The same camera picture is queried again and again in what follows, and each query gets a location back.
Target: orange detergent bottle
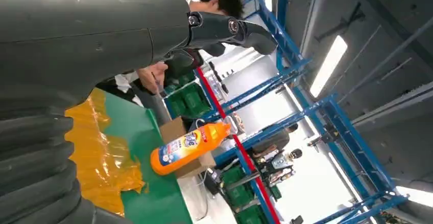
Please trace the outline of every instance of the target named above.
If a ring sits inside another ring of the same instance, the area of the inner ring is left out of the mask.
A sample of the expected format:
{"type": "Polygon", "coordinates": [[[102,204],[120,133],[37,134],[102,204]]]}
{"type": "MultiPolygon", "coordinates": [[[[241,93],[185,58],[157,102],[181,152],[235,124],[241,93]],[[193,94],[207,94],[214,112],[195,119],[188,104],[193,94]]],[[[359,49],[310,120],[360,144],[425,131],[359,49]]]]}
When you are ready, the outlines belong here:
{"type": "Polygon", "coordinates": [[[230,135],[233,124],[210,123],[153,150],[150,163],[158,175],[167,175],[207,151],[214,150],[230,135]]]}

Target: bottle cap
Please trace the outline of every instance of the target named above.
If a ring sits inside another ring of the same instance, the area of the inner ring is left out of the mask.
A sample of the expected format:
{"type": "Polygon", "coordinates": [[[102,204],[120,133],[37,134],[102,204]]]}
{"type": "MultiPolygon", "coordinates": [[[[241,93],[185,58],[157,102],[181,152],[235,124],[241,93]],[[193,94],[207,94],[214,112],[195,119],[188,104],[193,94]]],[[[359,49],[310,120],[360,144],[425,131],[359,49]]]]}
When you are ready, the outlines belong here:
{"type": "Polygon", "coordinates": [[[227,125],[230,125],[230,135],[236,135],[238,130],[236,123],[234,122],[233,118],[230,116],[227,116],[224,118],[223,122],[227,125]]]}

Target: yellow plastic wrap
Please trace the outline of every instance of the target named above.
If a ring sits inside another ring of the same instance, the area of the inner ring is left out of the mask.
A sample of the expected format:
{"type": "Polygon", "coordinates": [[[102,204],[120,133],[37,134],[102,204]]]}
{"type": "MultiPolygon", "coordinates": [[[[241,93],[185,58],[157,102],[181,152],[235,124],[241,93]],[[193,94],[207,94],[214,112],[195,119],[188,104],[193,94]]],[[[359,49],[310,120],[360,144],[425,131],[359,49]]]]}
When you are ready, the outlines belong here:
{"type": "Polygon", "coordinates": [[[144,182],[138,160],[132,161],[127,142],[101,131],[110,123],[105,96],[95,89],[83,104],[66,111],[74,118],[65,139],[74,143],[70,157],[77,164],[77,177],[84,198],[108,211],[124,214],[120,191],[141,192],[144,182]]]}

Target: bottle label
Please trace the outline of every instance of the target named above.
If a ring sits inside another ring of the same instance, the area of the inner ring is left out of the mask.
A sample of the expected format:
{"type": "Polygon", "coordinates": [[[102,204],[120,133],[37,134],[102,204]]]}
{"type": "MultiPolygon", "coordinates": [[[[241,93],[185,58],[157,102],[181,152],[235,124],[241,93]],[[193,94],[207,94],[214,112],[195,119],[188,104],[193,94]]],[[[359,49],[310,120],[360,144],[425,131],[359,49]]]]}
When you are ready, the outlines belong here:
{"type": "Polygon", "coordinates": [[[200,130],[195,130],[167,145],[159,147],[159,162],[161,165],[169,165],[192,153],[199,145],[201,136],[200,130]]]}

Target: hand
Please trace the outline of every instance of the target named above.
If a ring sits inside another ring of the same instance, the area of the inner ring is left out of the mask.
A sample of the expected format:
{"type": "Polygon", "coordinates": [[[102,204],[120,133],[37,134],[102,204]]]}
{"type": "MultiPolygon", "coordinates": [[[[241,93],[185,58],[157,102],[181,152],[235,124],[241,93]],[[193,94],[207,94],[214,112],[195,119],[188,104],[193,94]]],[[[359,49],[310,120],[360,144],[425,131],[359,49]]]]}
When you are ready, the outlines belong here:
{"type": "Polygon", "coordinates": [[[153,94],[158,94],[160,92],[158,85],[164,85],[164,75],[167,68],[168,66],[164,62],[157,62],[148,67],[138,69],[137,74],[144,88],[153,94]]]}

